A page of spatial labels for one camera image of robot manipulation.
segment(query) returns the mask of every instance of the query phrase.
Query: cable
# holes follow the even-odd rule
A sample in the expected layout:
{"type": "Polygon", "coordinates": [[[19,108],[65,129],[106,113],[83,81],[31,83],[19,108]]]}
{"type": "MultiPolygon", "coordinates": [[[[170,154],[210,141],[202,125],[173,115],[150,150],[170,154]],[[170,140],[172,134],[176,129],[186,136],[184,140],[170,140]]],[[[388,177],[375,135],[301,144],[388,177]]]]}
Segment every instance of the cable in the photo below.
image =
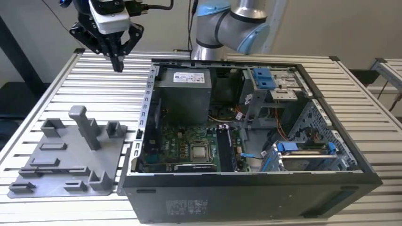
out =
{"type": "Polygon", "coordinates": [[[383,95],[383,92],[384,92],[384,89],[385,89],[385,87],[388,86],[388,84],[389,84],[389,81],[385,82],[384,87],[383,87],[383,90],[381,90],[381,92],[380,92],[380,94],[379,94],[377,99],[380,99],[380,97],[381,97],[381,95],[383,95]]]}
{"type": "Polygon", "coordinates": [[[162,9],[162,10],[172,10],[176,5],[176,0],[170,0],[170,6],[162,6],[162,5],[148,5],[146,7],[149,9],[162,9]]]}
{"type": "Polygon", "coordinates": [[[216,118],[214,118],[213,116],[210,116],[210,115],[209,115],[209,117],[210,117],[210,119],[213,119],[214,121],[221,122],[221,123],[234,122],[234,121],[226,121],[226,120],[216,119],[216,118]]]}
{"type": "Polygon", "coordinates": [[[277,129],[278,129],[278,133],[280,133],[280,135],[282,136],[284,140],[285,140],[285,141],[289,141],[289,139],[288,139],[288,137],[286,137],[286,135],[285,135],[282,126],[281,126],[281,122],[280,122],[278,108],[276,108],[276,119],[277,119],[277,129]]]}
{"type": "Polygon", "coordinates": [[[248,154],[248,153],[241,153],[241,156],[245,157],[245,158],[254,158],[254,159],[260,159],[260,160],[265,159],[265,158],[258,158],[258,157],[256,157],[254,154],[248,154]]]}
{"type": "MultiPolygon", "coordinates": [[[[42,1],[43,1],[45,5],[47,6],[47,8],[50,9],[50,11],[53,12],[54,16],[57,17],[57,19],[58,19],[58,21],[59,21],[62,27],[67,30],[67,32],[69,32],[69,34],[70,34],[70,31],[69,31],[67,27],[65,26],[65,24],[63,24],[61,18],[58,17],[55,11],[53,10],[51,6],[49,5],[49,3],[46,3],[45,0],[42,0],[42,1]]],[[[75,40],[77,43],[81,45],[81,47],[85,48],[85,46],[82,45],[82,43],[81,43],[77,39],[74,39],[74,40],[75,40]]]]}
{"type": "Polygon", "coordinates": [[[192,31],[190,31],[190,14],[192,14],[192,0],[189,0],[189,9],[188,9],[188,50],[192,53],[192,31]]]}
{"type": "Polygon", "coordinates": [[[193,52],[193,40],[192,40],[192,31],[193,31],[193,22],[194,22],[194,15],[197,12],[197,8],[200,5],[200,0],[194,0],[194,4],[192,7],[192,0],[189,1],[189,12],[188,12],[188,50],[190,52],[190,57],[192,57],[192,52],[193,52]]]}
{"type": "Polygon", "coordinates": [[[399,101],[396,100],[395,103],[392,104],[392,108],[389,109],[389,111],[395,110],[397,103],[399,103],[399,101]]]}

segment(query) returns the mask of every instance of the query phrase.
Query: white wall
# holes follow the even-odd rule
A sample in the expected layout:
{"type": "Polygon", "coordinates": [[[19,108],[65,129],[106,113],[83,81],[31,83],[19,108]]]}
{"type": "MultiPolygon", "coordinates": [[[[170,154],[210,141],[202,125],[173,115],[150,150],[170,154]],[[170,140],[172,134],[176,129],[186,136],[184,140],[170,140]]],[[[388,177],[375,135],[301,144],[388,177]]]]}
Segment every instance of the white wall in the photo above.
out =
{"type": "MultiPolygon", "coordinates": [[[[67,28],[77,21],[74,6],[46,0],[67,28]]],[[[169,5],[169,0],[146,0],[169,5]]],[[[154,10],[133,18],[146,27],[135,50],[172,51],[188,46],[189,0],[172,11],[154,10]]],[[[273,9],[274,0],[269,0],[273,9]]],[[[375,57],[402,58],[401,0],[289,0],[273,54],[337,55],[348,66],[368,68],[375,57]]],[[[51,82],[79,47],[41,0],[2,0],[0,14],[42,77],[51,82]]],[[[11,72],[0,54],[2,71],[11,72]]]]}
{"type": "Polygon", "coordinates": [[[401,0],[289,0],[273,54],[336,55],[351,68],[402,58],[401,0]]]}

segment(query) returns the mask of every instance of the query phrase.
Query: label sticker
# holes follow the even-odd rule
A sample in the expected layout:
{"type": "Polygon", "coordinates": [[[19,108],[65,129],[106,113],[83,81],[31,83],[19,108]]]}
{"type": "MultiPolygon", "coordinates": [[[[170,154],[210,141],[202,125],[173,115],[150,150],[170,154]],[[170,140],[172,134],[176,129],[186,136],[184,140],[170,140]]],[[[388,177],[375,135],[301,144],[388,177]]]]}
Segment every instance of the label sticker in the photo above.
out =
{"type": "Polygon", "coordinates": [[[244,117],[244,113],[242,113],[242,112],[240,112],[240,113],[237,114],[237,120],[241,120],[241,119],[242,119],[242,117],[244,117]]]}
{"type": "Polygon", "coordinates": [[[205,83],[204,73],[177,72],[174,82],[205,83]]]}

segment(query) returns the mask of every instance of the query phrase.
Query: blue drive bracket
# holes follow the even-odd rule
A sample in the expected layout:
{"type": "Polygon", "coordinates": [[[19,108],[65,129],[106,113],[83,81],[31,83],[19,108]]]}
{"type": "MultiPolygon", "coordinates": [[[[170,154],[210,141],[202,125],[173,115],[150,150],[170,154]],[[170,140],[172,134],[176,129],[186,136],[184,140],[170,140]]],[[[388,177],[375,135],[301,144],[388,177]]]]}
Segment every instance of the blue drive bracket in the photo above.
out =
{"type": "Polygon", "coordinates": [[[272,72],[268,68],[254,68],[253,77],[256,80],[257,87],[260,89],[276,89],[277,83],[274,81],[272,72]]]}

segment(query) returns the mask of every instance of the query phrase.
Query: orange wire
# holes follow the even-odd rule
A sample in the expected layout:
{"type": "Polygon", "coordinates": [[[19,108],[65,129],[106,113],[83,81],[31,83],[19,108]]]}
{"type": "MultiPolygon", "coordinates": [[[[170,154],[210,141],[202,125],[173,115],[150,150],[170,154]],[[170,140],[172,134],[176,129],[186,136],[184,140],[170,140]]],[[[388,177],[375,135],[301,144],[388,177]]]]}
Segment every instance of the orange wire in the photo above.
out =
{"type": "Polygon", "coordinates": [[[280,116],[278,116],[278,109],[277,108],[276,108],[276,119],[277,119],[278,133],[282,136],[284,140],[289,141],[289,139],[288,139],[288,137],[285,135],[285,132],[284,132],[284,128],[282,128],[281,123],[280,123],[280,116]]]}

